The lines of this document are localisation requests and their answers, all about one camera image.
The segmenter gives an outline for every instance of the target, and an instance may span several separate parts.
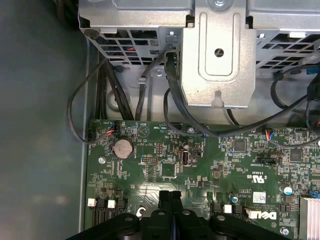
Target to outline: capacitor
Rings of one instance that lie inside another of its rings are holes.
[[[120,139],[113,146],[114,154],[120,159],[127,159],[133,151],[134,146],[128,139]]]
[[[184,142],[184,143],[182,143],[182,147],[185,149],[185,150],[189,150],[189,148],[190,148],[190,146],[189,146],[189,144],[187,143],[187,142]]]
[[[229,199],[231,200],[231,202],[233,202],[234,204],[236,204],[239,199],[236,197],[236,195],[234,195],[233,193],[229,194]]]
[[[238,201],[239,201],[239,199],[236,196],[231,198],[231,202],[233,202],[234,204],[236,204]]]
[[[291,195],[292,194],[292,188],[288,184],[282,184],[279,187],[280,192],[284,193],[285,195]]]

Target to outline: blue cable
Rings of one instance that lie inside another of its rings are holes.
[[[272,138],[272,136],[275,134],[275,130],[273,130],[273,132],[271,133],[271,135],[270,135],[270,141],[271,141],[271,138]]]

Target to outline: metal bracket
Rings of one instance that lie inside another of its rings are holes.
[[[246,25],[246,0],[195,1],[195,25],[183,29],[181,48],[187,104],[247,107],[255,89],[256,37]]]

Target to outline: gray metal side panel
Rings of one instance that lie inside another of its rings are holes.
[[[79,230],[85,148],[66,108],[86,74],[86,40],[61,27],[53,1],[4,0],[0,11],[0,239],[65,239]],[[73,106],[80,132],[84,93]]]

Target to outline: black plastic part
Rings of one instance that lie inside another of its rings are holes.
[[[243,221],[225,213],[217,213],[210,217],[210,228],[213,232],[223,233],[230,237],[246,240],[288,240],[275,232]]]
[[[159,192],[158,207],[148,219],[142,240],[167,240],[171,237],[172,206],[169,191]]]
[[[139,218],[131,213],[123,213],[67,240],[114,240],[138,232],[139,229]]]
[[[183,240],[216,240],[217,236],[204,225],[196,213],[189,209],[182,209],[175,215],[179,227],[180,239]]]

